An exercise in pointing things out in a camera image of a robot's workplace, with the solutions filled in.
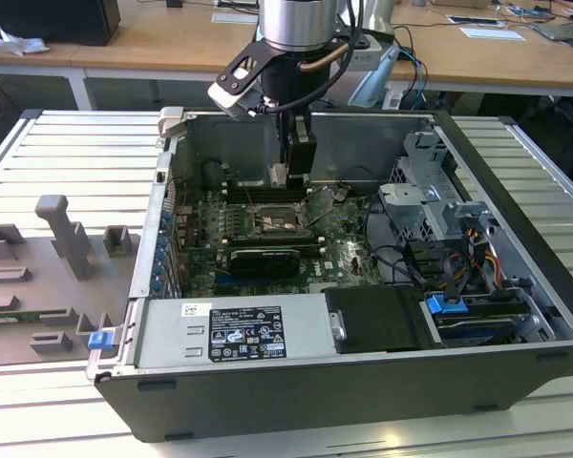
copper tube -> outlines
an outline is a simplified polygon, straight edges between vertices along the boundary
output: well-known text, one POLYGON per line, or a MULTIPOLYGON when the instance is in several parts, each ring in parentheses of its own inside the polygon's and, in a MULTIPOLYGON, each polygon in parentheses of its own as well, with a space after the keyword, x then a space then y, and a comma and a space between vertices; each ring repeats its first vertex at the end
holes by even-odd
POLYGON ((348 52, 349 49, 350 49, 349 44, 344 43, 342 46, 333 50, 332 52, 327 54, 325 57, 321 57, 320 59, 315 60, 314 62, 299 64, 299 71, 303 72, 303 73, 318 72, 323 67, 330 65, 331 63, 335 62, 337 59, 339 59, 341 56, 343 56, 346 52, 348 52))

blue drive latch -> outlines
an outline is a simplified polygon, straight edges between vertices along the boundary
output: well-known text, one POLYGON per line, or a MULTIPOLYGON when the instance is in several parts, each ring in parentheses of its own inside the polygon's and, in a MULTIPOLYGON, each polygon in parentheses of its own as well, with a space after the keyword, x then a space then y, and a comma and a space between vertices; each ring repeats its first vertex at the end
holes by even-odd
POLYGON ((90 350, 112 350, 115 331, 95 331, 89 336, 87 347, 90 350))
POLYGON ((460 299, 458 302, 448 302, 444 299, 443 294, 433 294, 425 302, 432 315, 438 313, 467 313, 469 311, 465 300, 460 299))

warning label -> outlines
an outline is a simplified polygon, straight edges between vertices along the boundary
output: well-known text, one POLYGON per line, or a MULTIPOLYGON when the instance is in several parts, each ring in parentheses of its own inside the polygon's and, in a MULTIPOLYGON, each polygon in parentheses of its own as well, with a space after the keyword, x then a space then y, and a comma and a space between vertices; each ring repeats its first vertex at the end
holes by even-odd
POLYGON ((280 307, 212 309, 209 335, 213 363, 287 357, 280 307))

desk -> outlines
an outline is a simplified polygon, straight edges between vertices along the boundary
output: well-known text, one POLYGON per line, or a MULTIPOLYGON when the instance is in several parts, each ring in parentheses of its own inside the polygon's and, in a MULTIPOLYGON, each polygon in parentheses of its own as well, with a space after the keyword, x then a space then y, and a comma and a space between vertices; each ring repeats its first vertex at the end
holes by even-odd
MULTIPOLYGON (((0 73, 66 77, 78 108, 90 110, 94 103, 86 78, 212 81, 253 33, 250 25, 211 22, 213 9, 207 6, 167 9, 162 2, 119 0, 119 7, 121 25, 109 46, 50 44, 52 50, 46 54, 21 58, 0 50, 0 73)), ((447 23, 442 15, 448 13, 500 18, 493 10, 432 8, 404 0, 394 10, 393 23, 447 23)), ((515 42, 468 38, 458 26, 411 30, 417 55, 429 69, 430 90, 573 96, 573 48, 535 31, 516 28, 526 41, 515 42)), ((397 37, 408 43, 405 31, 399 30, 397 37)), ((404 87, 413 76, 410 63, 398 62, 392 88, 404 87)))

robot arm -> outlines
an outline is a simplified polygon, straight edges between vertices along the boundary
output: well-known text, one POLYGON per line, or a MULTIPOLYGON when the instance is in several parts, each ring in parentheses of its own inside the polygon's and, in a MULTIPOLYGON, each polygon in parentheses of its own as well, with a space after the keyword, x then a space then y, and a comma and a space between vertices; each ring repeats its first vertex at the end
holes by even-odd
MULTIPOLYGON (((351 24, 354 1, 346 0, 351 24)), ((208 91, 232 117, 277 115, 287 187, 303 184, 303 176, 312 168, 316 139, 309 104, 344 74, 359 45, 364 0, 359 0, 357 24, 348 32, 338 28, 337 4, 337 0, 262 0, 263 39, 238 54, 208 91), (341 57, 340 69, 330 76, 330 64, 341 57), (246 63, 252 63, 250 70, 246 63)))

